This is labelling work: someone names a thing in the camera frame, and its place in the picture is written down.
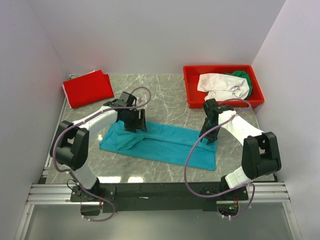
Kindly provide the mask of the teal t-shirt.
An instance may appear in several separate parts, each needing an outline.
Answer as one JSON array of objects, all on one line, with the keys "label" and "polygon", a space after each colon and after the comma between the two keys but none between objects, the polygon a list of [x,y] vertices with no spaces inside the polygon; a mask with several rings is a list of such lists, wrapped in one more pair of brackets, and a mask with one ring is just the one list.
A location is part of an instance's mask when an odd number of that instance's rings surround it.
[{"label": "teal t-shirt", "polygon": [[124,123],[110,125],[99,148],[125,156],[183,166],[200,132],[148,121],[147,131],[125,131]]}]

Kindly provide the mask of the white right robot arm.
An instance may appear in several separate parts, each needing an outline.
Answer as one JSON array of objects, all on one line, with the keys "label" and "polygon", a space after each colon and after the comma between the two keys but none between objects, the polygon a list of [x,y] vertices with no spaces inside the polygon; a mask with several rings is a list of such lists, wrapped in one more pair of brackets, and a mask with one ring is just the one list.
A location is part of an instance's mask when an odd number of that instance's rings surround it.
[{"label": "white right robot arm", "polygon": [[223,176],[219,184],[219,192],[214,197],[230,200],[237,194],[237,189],[253,180],[278,172],[281,158],[276,135],[262,131],[241,117],[241,113],[249,110],[251,104],[244,100],[248,107],[236,111],[226,101],[217,103],[213,99],[206,100],[203,110],[206,118],[201,128],[199,138],[206,139],[210,145],[218,140],[221,128],[228,131],[242,146],[241,166]]}]

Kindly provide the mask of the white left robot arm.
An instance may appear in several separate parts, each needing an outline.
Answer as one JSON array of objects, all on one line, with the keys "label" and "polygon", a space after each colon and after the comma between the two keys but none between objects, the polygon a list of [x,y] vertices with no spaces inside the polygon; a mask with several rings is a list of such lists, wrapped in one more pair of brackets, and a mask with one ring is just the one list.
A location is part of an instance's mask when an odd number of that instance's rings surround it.
[{"label": "white left robot arm", "polygon": [[146,132],[146,111],[137,102],[133,93],[124,91],[92,114],[73,122],[64,120],[58,125],[50,156],[54,168],[69,174],[75,182],[74,193],[80,193],[88,201],[101,198],[100,181],[87,163],[90,138],[117,122],[122,122],[127,132]]}]

